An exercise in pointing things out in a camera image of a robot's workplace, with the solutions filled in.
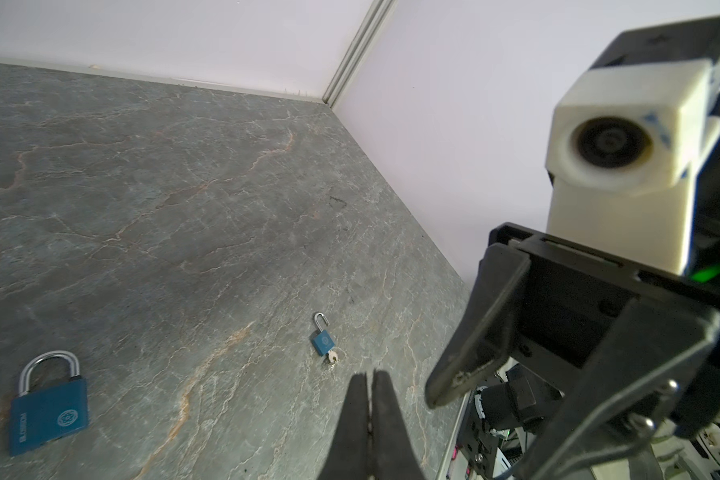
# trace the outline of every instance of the small blue padlock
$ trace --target small blue padlock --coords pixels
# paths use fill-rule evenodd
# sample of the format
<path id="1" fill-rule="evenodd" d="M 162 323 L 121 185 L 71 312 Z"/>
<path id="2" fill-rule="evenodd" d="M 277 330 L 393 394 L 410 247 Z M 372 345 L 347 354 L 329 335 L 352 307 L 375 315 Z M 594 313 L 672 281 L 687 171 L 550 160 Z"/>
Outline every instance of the small blue padlock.
<path id="1" fill-rule="evenodd" d="M 333 342 L 333 339 L 328 334 L 328 332 L 323 330 L 320 326 L 320 322 L 318 321 L 320 317 L 322 317 L 322 321 L 326 323 L 326 326 L 328 325 L 328 319 L 326 318 L 326 316 L 320 312 L 317 312 L 315 314 L 315 325 L 317 325 L 317 330 L 319 330 L 320 333 L 318 333 L 318 335 L 312 339 L 312 344 L 315 346 L 315 350 L 317 351 L 317 353 L 319 353 L 320 356 L 324 356 L 325 354 L 330 352 L 331 349 L 336 346 L 336 344 Z"/>
<path id="2" fill-rule="evenodd" d="M 43 360 L 61 358 L 70 364 L 68 382 L 29 391 L 29 376 Z M 16 456 L 88 426 L 88 391 L 80 362 L 72 352 L 54 350 L 36 356 L 19 375 L 19 396 L 10 404 L 10 455 Z"/>

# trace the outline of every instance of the silver shackle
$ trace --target silver shackle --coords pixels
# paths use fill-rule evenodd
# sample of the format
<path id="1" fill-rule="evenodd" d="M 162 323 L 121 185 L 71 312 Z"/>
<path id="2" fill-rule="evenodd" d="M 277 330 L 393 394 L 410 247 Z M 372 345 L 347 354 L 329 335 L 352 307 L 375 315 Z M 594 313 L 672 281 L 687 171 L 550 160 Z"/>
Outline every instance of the silver shackle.
<path id="1" fill-rule="evenodd" d="M 315 325 L 317 325 L 317 330 L 322 332 L 322 327 L 320 326 L 320 322 L 318 321 L 318 318 L 322 317 L 322 321 L 326 323 L 326 326 L 328 326 L 328 319 L 326 318 L 326 315 L 320 312 L 317 312 L 315 314 Z"/>
<path id="2" fill-rule="evenodd" d="M 38 355 L 21 370 L 19 375 L 19 396 L 25 396 L 29 393 L 29 375 L 32 374 L 32 370 L 43 360 L 59 358 L 67 360 L 70 364 L 70 378 L 78 376 L 80 374 L 80 361 L 72 352 L 67 350 L 54 350 L 52 352 L 46 352 L 42 355 Z"/>

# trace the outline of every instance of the camera lens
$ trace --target camera lens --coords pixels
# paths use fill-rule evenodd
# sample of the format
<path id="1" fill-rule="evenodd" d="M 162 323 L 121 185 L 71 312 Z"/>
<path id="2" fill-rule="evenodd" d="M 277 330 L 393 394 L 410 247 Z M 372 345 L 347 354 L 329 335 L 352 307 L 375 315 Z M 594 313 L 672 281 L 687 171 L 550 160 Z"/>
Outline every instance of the camera lens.
<path id="1" fill-rule="evenodd" d="M 587 121 L 581 126 L 577 140 L 581 156 L 602 168 L 631 164 L 640 158 L 649 142 L 642 128 L 617 117 Z"/>

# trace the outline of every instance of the green light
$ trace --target green light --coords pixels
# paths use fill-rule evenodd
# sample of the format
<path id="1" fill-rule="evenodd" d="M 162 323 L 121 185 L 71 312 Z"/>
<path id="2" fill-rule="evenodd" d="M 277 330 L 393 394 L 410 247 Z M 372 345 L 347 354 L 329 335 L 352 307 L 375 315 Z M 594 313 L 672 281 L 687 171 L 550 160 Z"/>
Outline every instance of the green light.
<path id="1" fill-rule="evenodd" d="M 691 275 L 691 280 L 698 283 L 707 283 L 720 274 L 720 264 L 708 266 Z"/>

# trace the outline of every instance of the padlock body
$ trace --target padlock body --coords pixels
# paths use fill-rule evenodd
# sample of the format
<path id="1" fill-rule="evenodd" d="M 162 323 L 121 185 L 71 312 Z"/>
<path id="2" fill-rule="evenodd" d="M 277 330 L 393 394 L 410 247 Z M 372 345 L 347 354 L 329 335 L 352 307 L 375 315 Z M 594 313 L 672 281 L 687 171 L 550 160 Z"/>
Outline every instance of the padlock body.
<path id="1" fill-rule="evenodd" d="M 10 455 L 28 452 L 87 426 L 88 391 L 84 378 L 29 392 L 10 404 Z"/>
<path id="2" fill-rule="evenodd" d="M 331 336 L 325 330 L 312 339 L 312 344 L 315 346 L 315 350 L 317 350 L 317 353 L 320 355 L 327 354 L 328 351 L 336 345 Z"/>

